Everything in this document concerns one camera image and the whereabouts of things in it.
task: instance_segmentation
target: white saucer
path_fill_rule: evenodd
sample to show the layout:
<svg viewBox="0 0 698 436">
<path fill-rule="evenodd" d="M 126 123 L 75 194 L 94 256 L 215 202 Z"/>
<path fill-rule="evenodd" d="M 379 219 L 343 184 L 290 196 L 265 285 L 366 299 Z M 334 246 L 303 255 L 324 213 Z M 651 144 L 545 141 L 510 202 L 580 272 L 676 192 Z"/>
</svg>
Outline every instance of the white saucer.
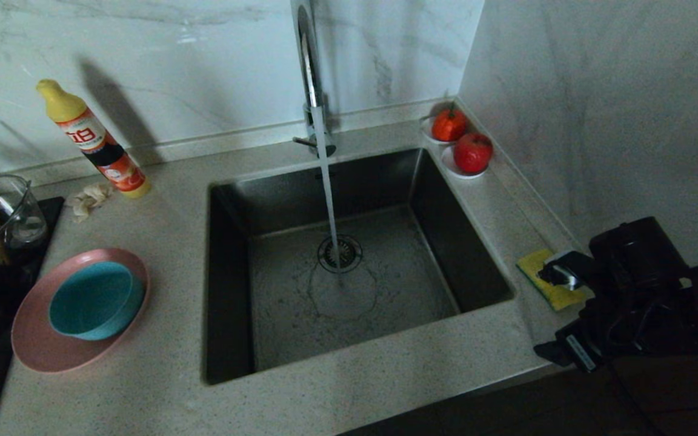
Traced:
<svg viewBox="0 0 698 436">
<path fill-rule="evenodd" d="M 481 174 L 487 172 L 487 168 L 489 168 L 489 166 L 487 165 L 487 168 L 484 168 L 483 171 L 477 173 L 469 173 L 460 170 L 457 164 L 454 163 L 454 146 L 446 147 L 446 149 L 440 155 L 440 161 L 443 162 L 444 166 L 446 166 L 446 169 L 451 171 L 451 173 L 454 174 L 454 176 L 465 180 L 480 177 Z"/>
<path fill-rule="evenodd" d="M 435 116 L 425 116 L 424 118 L 419 119 L 419 125 L 422 127 L 422 134 L 424 137 L 430 140 L 431 143 L 438 145 L 448 145 L 456 142 L 442 141 L 433 138 L 433 122 L 435 122 Z"/>
</svg>

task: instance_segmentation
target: running water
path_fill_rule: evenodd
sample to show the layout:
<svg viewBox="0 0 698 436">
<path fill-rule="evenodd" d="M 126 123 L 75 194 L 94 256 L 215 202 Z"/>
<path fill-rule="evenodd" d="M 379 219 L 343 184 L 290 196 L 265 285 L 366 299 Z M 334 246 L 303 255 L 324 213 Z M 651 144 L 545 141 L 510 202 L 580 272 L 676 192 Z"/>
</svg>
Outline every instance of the running water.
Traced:
<svg viewBox="0 0 698 436">
<path fill-rule="evenodd" d="M 327 138 L 325 137 L 325 117 L 321 107 L 311 108 L 316 136 L 316 151 L 319 153 L 319 168 L 322 169 L 322 188 L 325 190 L 327 201 L 327 218 L 330 220 L 330 237 L 333 241 L 333 259 L 336 259 L 337 273 L 341 273 L 341 254 L 338 248 L 338 232 L 336 231 L 336 216 L 333 213 L 333 190 L 330 188 L 330 172 L 327 168 Z"/>
</svg>

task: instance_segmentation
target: kitchen sink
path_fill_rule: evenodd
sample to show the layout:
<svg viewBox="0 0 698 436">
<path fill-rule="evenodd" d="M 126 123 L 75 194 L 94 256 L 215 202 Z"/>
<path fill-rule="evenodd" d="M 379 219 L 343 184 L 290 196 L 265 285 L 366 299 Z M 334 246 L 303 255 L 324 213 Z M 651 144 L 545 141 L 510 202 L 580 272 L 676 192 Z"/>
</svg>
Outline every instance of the kitchen sink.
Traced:
<svg viewBox="0 0 698 436">
<path fill-rule="evenodd" d="M 330 165 L 335 259 L 319 168 L 213 185 L 208 384 L 512 298 L 424 149 Z"/>
</svg>

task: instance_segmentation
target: tomato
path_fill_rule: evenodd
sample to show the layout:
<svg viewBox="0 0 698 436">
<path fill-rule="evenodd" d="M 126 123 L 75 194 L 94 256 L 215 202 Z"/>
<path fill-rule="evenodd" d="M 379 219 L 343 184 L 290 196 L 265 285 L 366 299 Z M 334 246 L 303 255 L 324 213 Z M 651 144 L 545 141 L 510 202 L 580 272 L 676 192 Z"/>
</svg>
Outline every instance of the tomato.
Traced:
<svg viewBox="0 0 698 436">
<path fill-rule="evenodd" d="M 468 133 L 454 146 L 454 163 L 460 170 L 476 174 L 487 169 L 492 152 L 490 138 L 481 133 Z"/>
<path fill-rule="evenodd" d="M 433 138 L 446 142 L 458 140 L 468 130 L 468 117 L 460 110 L 455 110 L 454 103 L 447 110 L 442 110 L 433 122 Z"/>
</svg>

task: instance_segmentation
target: dish soap bottle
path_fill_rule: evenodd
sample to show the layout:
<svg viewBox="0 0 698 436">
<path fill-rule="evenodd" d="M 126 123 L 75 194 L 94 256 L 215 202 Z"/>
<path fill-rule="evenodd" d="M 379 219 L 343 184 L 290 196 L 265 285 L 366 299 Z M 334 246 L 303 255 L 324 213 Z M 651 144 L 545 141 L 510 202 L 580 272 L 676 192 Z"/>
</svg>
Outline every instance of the dish soap bottle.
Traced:
<svg viewBox="0 0 698 436">
<path fill-rule="evenodd" d="M 80 147 L 85 157 L 122 195 L 136 199 L 150 191 L 150 181 L 83 99 L 64 91 L 51 79 L 40 80 L 36 90 L 45 99 L 47 116 Z"/>
</svg>

